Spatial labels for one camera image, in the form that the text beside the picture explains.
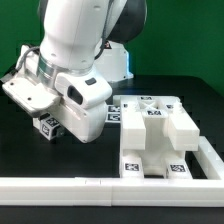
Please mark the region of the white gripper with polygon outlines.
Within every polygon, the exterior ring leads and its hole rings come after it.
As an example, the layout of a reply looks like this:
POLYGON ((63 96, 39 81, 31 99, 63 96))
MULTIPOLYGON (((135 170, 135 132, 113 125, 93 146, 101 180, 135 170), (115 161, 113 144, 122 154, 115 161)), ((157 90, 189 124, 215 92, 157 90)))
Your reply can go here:
POLYGON ((15 68, 2 78, 2 88, 31 117, 54 117, 61 125, 56 129, 57 138, 64 136, 67 129, 81 142, 88 143, 103 130, 106 101, 90 109, 72 107, 56 90, 55 80, 59 73, 84 76, 91 72, 100 74, 94 67, 76 71, 56 66, 42 57, 37 46, 24 45, 15 68))

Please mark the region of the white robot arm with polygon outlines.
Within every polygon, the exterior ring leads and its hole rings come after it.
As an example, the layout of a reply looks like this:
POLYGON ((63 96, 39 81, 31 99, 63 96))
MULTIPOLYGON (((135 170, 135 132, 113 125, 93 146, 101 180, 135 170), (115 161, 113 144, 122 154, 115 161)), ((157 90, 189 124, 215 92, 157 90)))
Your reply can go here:
POLYGON ((112 88, 95 67, 106 41, 124 44, 142 31, 146 0, 40 0, 40 45, 27 49, 4 92, 30 116, 46 113, 81 142, 101 134, 112 88))

